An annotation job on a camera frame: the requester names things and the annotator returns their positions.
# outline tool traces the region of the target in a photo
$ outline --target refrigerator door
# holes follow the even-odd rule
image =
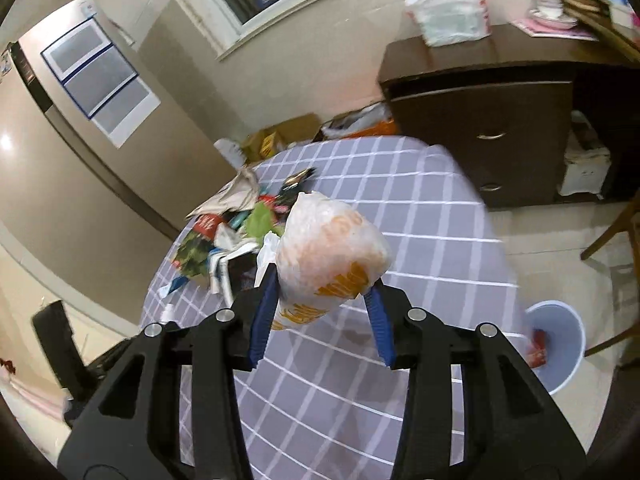
[[[62,280],[137,324],[172,241],[76,156],[15,66],[1,80],[0,103],[0,221]]]
[[[65,47],[64,41],[59,42],[72,29],[74,41]],[[178,230],[186,224],[185,215],[235,175],[213,143],[140,63],[93,0],[75,0],[53,12],[19,43],[45,91],[78,136],[119,179]],[[113,86],[115,96],[86,83],[92,70],[100,73],[102,66],[113,68],[107,69],[109,80],[105,84]],[[145,94],[143,87],[159,104]],[[124,98],[124,92],[130,95]],[[128,120],[138,124],[142,119],[140,126],[130,137],[126,132],[121,135],[112,131],[122,105],[139,101],[144,102],[137,110],[144,113],[138,117],[130,114]]]

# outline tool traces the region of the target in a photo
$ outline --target drawer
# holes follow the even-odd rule
[[[390,105],[402,134],[445,146],[488,206],[553,201],[570,128],[570,82],[450,89]]]

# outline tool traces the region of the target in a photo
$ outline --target silver screw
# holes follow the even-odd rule
[[[145,335],[147,337],[156,337],[162,332],[162,325],[159,323],[152,323],[145,326]]]
[[[406,314],[413,321],[424,321],[427,317],[427,312],[421,308],[412,308]]]
[[[485,337],[493,337],[498,333],[498,329],[491,323],[482,323],[480,333]]]
[[[231,321],[235,316],[236,314],[230,308],[223,308],[216,312],[216,319],[222,323]]]

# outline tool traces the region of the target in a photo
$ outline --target drawer handle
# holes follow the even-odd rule
[[[502,189],[500,184],[484,184],[484,186],[480,186],[480,191],[498,191]]]
[[[507,132],[501,132],[501,133],[496,134],[496,135],[483,135],[483,134],[480,134],[480,135],[478,135],[478,139],[495,140],[495,139],[500,139],[501,137],[504,137],[506,134],[507,134]]]

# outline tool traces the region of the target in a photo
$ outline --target checkered tablecloth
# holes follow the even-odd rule
[[[364,137],[293,148],[255,169],[276,194],[283,180],[317,168],[307,189],[351,204],[383,232],[395,259],[383,277],[413,306],[444,323],[474,328],[495,323],[522,350],[522,310],[514,274],[481,200],[441,146],[407,137]],[[176,275],[170,257],[145,300],[141,326],[175,306],[193,326],[223,306],[220,295],[194,283],[161,300]],[[380,362],[364,301],[350,301],[300,330],[272,332],[252,373],[236,373],[242,430],[256,479],[386,480],[404,412],[408,373]],[[191,371],[182,375],[180,443],[193,463]],[[452,368],[452,462],[462,459],[460,370]]]

